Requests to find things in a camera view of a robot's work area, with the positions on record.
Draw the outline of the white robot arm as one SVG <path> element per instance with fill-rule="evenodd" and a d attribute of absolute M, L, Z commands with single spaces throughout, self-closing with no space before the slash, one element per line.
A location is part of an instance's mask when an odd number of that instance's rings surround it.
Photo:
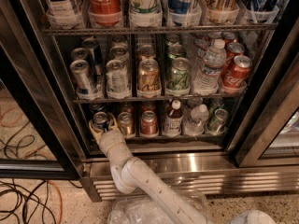
<path fill-rule="evenodd" d="M 167 186 L 144 161 L 132 154 L 118 125 L 109 127 L 104 123 L 99 127 L 91 119 L 89 128 L 109 160 L 113 181 L 121 193 L 130 194 L 136 188 L 142 189 L 175 224 L 215 224 Z"/>

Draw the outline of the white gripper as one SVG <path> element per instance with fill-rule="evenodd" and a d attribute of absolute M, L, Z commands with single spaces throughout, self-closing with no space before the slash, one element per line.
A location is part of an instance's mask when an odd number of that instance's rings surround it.
<path fill-rule="evenodd" d="M 108 124 L 109 132 L 104 133 L 103 130 L 95 128 L 93 126 L 93 121 L 90 120 L 89 129 L 91 134 L 102 152 L 109 159 L 116 158 L 118 155 L 126 156 L 128 153 L 128 146 L 126 145 L 121 132 L 118 132 L 120 130 L 118 122 L 112 113 L 108 112 L 107 115 L 110 118 Z"/>

